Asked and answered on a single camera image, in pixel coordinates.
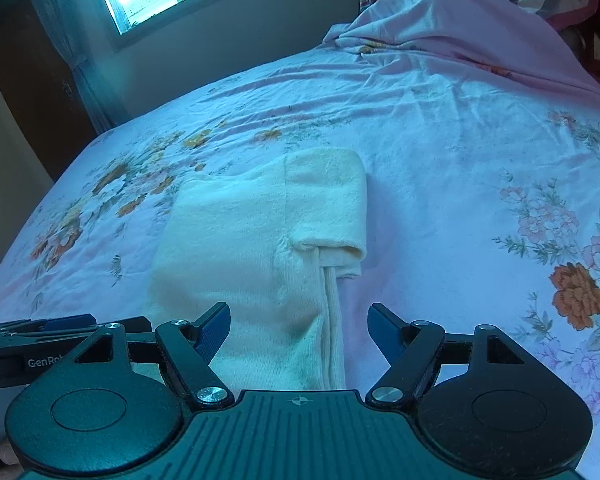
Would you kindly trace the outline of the person's left hand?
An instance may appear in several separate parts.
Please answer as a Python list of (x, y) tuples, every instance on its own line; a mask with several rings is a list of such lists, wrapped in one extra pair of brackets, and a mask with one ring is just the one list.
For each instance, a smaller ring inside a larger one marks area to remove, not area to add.
[(9, 440), (0, 443), (0, 462), (0, 480), (17, 480), (22, 475), (22, 465)]

